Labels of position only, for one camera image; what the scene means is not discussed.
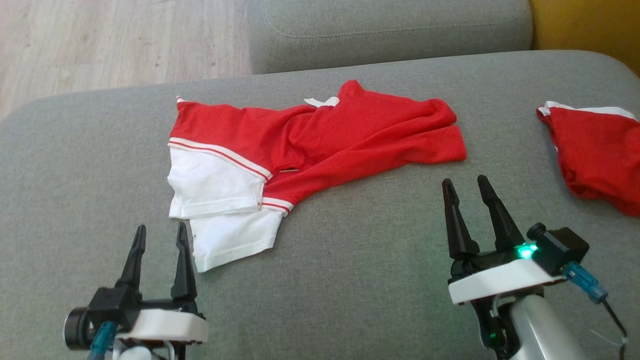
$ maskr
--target green led light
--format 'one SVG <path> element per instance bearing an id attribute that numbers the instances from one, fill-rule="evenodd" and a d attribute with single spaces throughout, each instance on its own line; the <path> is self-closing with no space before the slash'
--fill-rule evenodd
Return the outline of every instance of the green led light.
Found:
<path id="1" fill-rule="evenodd" d="M 491 334 L 489 334 L 489 345 L 495 346 L 496 343 L 497 343 L 497 336 L 495 332 L 492 332 Z"/>
<path id="2" fill-rule="evenodd" d="M 521 259 L 531 259 L 533 252 L 538 249 L 536 244 L 527 245 L 526 243 L 515 248 L 518 251 L 518 257 Z"/>
<path id="3" fill-rule="evenodd" d="M 523 259 L 531 259 L 531 256 L 533 255 L 533 250 L 531 250 L 531 249 L 520 249 L 520 250 L 518 250 L 518 253 L 519 253 L 520 257 L 523 258 Z"/>

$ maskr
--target gray fabric upholstery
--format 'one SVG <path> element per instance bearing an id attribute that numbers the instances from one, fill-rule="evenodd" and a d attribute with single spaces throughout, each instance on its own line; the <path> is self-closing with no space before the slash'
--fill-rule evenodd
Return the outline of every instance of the gray fabric upholstery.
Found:
<path id="1" fill-rule="evenodd" d="M 527 50 L 527 0 L 249 3 L 254 74 Z"/>
<path id="2" fill-rule="evenodd" d="M 1 359 L 69 353 L 66 314 L 120 275 L 136 227 L 148 227 L 141 290 L 167 297 L 177 222 L 168 134 L 175 95 L 284 108 L 335 95 L 347 79 L 458 114 L 468 160 L 410 165 L 318 193 L 284 219 L 275 249 L 196 275 L 209 320 L 199 359 L 493 359 L 471 307 L 451 304 L 442 204 L 450 177 L 483 249 L 493 244 L 476 185 L 486 174 L 522 231 L 571 227 L 591 244 L 584 264 L 640 333 L 640 220 L 568 191 L 535 109 L 621 106 L 640 114 L 640 81 L 624 65 L 578 51 L 515 52 L 363 65 L 250 78 L 85 92 L 29 103 L 0 123 Z M 571 284 L 547 297 L 590 359 L 612 359 L 619 334 Z M 629 359 L 640 357 L 631 341 Z"/>

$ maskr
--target white stripe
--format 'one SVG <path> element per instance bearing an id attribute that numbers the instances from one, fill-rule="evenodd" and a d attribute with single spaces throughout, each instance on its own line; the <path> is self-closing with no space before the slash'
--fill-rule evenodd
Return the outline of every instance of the white stripe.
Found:
<path id="1" fill-rule="evenodd" d="M 283 206 L 287 209 L 289 209 L 288 211 L 286 211 L 283 208 L 280 208 L 278 206 L 270 206 L 269 204 L 274 204 L 274 205 L 279 205 L 279 206 Z M 275 210 L 280 210 L 283 213 L 289 213 L 289 211 L 291 211 L 291 209 L 293 209 L 293 204 L 291 204 L 289 201 L 285 201 L 285 200 L 280 200 L 280 199 L 276 199 L 273 197 L 263 197 L 262 198 L 262 207 L 263 208 L 269 208 L 269 209 L 275 209 Z"/>
<path id="2" fill-rule="evenodd" d="M 293 204 L 291 204 L 289 201 L 276 199 L 274 197 L 263 197 L 262 198 L 262 202 L 268 202 L 270 204 L 276 204 L 276 205 L 284 206 L 285 208 L 287 208 L 289 210 L 293 209 Z"/>
<path id="3" fill-rule="evenodd" d="M 305 99 L 305 102 L 311 106 L 315 106 L 316 108 L 319 108 L 321 106 L 336 106 L 338 105 L 338 102 L 340 102 L 340 99 L 338 99 L 336 96 L 331 96 L 329 99 L 327 99 L 327 101 L 320 101 L 320 100 L 315 100 L 313 97 L 310 99 Z"/>
<path id="4" fill-rule="evenodd" d="M 562 109 L 568 109 L 568 110 L 586 111 L 589 113 L 596 113 L 596 114 L 620 115 L 620 116 L 630 118 L 632 120 L 636 120 L 636 117 L 634 116 L 634 114 L 630 113 L 627 110 L 624 110 L 623 108 L 619 108 L 617 106 L 606 106 L 603 108 L 575 109 L 575 108 L 572 108 L 571 106 L 559 104 L 558 102 L 555 102 L 555 101 L 547 101 L 544 106 L 541 106 L 538 108 L 538 111 L 540 111 L 540 113 L 542 113 L 542 115 L 544 116 L 549 116 L 551 115 L 551 110 L 550 110 L 551 108 L 562 108 Z"/>
<path id="5" fill-rule="evenodd" d="M 283 216 L 287 216 L 289 214 L 289 212 L 283 208 L 279 208 L 278 206 L 271 206 L 271 205 L 262 205 L 260 208 L 265 208 L 265 209 L 271 209 L 271 210 L 276 210 L 279 211 L 281 213 L 283 213 Z"/>
<path id="6" fill-rule="evenodd" d="M 169 139 L 170 142 L 176 142 L 176 143 L 169 143 L 169 146 L 172 147 L 176 147 L 179 149 L 183 149 L 183 150 L 188 150 L 188 151 L 197 151 L 197 152 L 205 152 L 207 154 L 212 154 L 215 155 L 221 159 L 227 160 L 229 163 L 234 164 L 235 166 L 240 167 L 241 169 L 244 169 L 245 171 L 247 171 L 246 168 L 238 165 L 236 162 L 230 160 L 236 160 L 238 163 L 241 163 L 242 165 L 262 174 L 266 179 L 271 179 L 273 177 L 273 175 L 271 174 L 271 172 L 267 169 L 265 169 L 264 167 L 242 157 L 240 154 L 226 148 L 226 147 L 222 147 L 222 146 L 218 146 L 218 145 L 211 145 L 208 143 L 199 143 L 199 142 L 192 142 L 191 140 L 187 140 L 187 139 L 183 139 L 183 138 L 170 138 Z"/>

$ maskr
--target white sleeve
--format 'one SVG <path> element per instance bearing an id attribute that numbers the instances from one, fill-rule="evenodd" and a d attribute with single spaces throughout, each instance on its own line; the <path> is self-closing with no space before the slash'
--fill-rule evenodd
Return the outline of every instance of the white sleeve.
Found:
<path id="1" fill-rule="evenodd" d="M 191 219 L 193 257 L 198 272 L 246 258 L 273 247 L 283 211 L 260 208 Z"/>
<path id="2" fill-rule="evenodd" d="M 212 154 L 170 147 L 169 217 L 192 219 L 258 211 L 265 179 Z"/>

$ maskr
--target seam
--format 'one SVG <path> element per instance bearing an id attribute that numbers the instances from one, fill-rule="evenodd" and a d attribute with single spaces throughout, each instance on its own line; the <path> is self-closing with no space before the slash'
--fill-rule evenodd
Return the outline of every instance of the seam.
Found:
<path id="1" fill-rule="evenodd" d="M 264 238 L 264 239 L 262 239 L 262 240 L 255 241 L 255 242 L 253 242 L 253 243 L 244 244 L 244 245 L 242 245 L 242 246 L 234 247 L 233 249 L 227 249 L 227 250 L 224 250 L 223 252 L 217 252 L 217 253 L 215 253 L 215 254 L 210 254 L 210 255 L 208 255 L 208 256 L 199 256 L 199 258 L 200 258 L 200 259 L 207 259 L 207 260 L 208 260 L 208 259 L 211 259 L 211 258 L 215 258 L 215 257 L 217 257 L 217 256 L 222 256 L 222 255 L 228 254 L 229 252 L 232 252 L 232 251 L 241 250 L 241 249 L 244 249 L 244 248 L 246 248 L 246 247 L 256 246 L 256 245 L 258 245 L 258 244 L 260 244 L 260 243 L 266 243 L 267 241 L 275 240 L 275 238 L 276 238 L 275 236 L 269 236 L 268 238 Z"/>
<path id="2" fill-rule="evenodd" d="M 189 204 L 183 204 L 182 208 L 183 209 L 189 209 L 189 208 L 197 207 L 197 206 L 216 205 L 216 204 L 221 204 L 221 203 L 224 204 L 226 202 L 235 202 L 235 201 L 238 201 L 238 202 L 245 202 L 245 201 L 246 202 L 250 202 L 251 198 L 252 198 L 251 196 L 245 196 L 245 197 L 237 196 L 237 197 L 230 197 L 230 198 L 227 198 L 227 199 L 220 199 L 220 200 L 203 201 L 203 202 L 190 202 Z"/>
<path id="3" fill-rule="evenodd" d="M 362 38 L 362 37 L 369 37 L 369 36 L 383 36 L 383 35 L 393 35 L 394 33 L 422 33 L 422 32 L 430 32 L 430 31 L 442 31 L 442 30 L 452 30 L 452 29 L 460 29 L 460 28 L 478 28 L 478 27 L 482 27 L 482 26 L 507 26 L 510 25 L 514 22 L 518 22 L 520 20 L 522 20 L 522 18 L 524 17 L 524 15 L 527 13 L 527 8 L 525 5 L 522 6 L 522 11 L 520 12 L 520 14 L 518 16 L 516 16 L 515 19 L 513 20 L 509 20 L 506 22 L 494 22 L 494 23 L 490 23 L 490 24 L 472 24 L 470 22 L 464 22 L 461 24 L 453 24 L 453 25 L 448 25 L 448 26 L 409 26 L 409 27 L 405 27 L 405 28 L 391 28 L 391 29 L 383 29 L 383 30 L 375 30 L 375 31 L 367 31 L 367 30 L 363 30 L 363 31 L 352 31 L 352 32 L 342 32 L 342 33 L 330 33 L 330 34 L 323 34 L 323 35 L 294 35 L 294 34 L 287 34 L 284 33 L 283 31 L 280 31 L 278 29 L 275 28 L 275 26 L 271 23 L 271 20 L 269 19 L 266 10 L 264 9 L 264 7 L 262 6 L 262 2 L 260 2 L 259 4 L 260 6 L 260 16 L 262 17 L 262 20 L 264 21 L 264 23 L 267 25 L 267 27 L 274 32 L 276 35 L 282 37 L 282 38 L 288 38 L 288 40 L 292 40 L 292 41 L 314 41 L 314 40 L 320 40 L 323 38 L 331 38 L 331 37 L 341 37 L 341 38 Z"/>

